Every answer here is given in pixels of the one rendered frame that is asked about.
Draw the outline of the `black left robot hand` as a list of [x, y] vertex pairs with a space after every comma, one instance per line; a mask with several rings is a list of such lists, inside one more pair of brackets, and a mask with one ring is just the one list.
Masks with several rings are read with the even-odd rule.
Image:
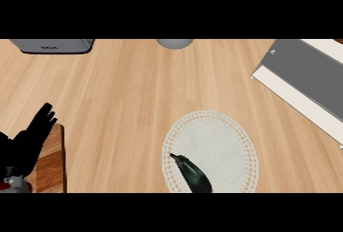
[[13, 139], [0, 131], [0, 179], [31, 174], [56, 121], [51, 105], [45, 102]]

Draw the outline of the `white oval placemat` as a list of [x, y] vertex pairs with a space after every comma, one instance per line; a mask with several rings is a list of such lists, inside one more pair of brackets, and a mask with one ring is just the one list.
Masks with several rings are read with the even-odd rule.
[[170, 192], [190, 189], [170, 154], [183, 155], [207, 175], [214, 193], [251, 193], [258, 160], [239, 124], [215, 111], [193, 111], [171, 126], [162, 145], [164, 182]]

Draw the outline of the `grey and white tiered shelf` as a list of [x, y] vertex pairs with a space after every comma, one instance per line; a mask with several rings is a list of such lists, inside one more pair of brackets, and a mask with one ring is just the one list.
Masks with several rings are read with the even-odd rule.
[[343, 149], [343, 43], [276, 39], [250, 75]]

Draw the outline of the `brown wooden cutting board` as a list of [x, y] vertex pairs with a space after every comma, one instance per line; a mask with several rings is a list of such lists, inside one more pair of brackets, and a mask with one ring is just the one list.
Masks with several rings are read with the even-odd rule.
[[34, 193], [65, 193], [65, 127], [54, 124], [43, 144], [35, 168], [26, 178]]

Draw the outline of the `red object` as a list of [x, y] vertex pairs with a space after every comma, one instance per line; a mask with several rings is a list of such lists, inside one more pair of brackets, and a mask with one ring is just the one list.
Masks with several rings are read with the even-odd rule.
[[0, 193], [31, 193], [32, 186], [26, 181], [22, 182], [0, 182]]

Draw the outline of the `grey appliance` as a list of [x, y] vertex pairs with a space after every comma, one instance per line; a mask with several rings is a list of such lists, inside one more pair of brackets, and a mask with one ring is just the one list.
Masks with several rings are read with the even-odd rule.
[[28, 54], [82, 54], [93, 48], [94, 39], [10, 39]]

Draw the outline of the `grey round object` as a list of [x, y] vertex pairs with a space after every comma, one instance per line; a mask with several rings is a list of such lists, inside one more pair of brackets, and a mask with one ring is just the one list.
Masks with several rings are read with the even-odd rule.
[[192, 39], [158, 39], [158, 44], [165, 48], [171, 50], [183, 49], [187, 47], [193, 40]]

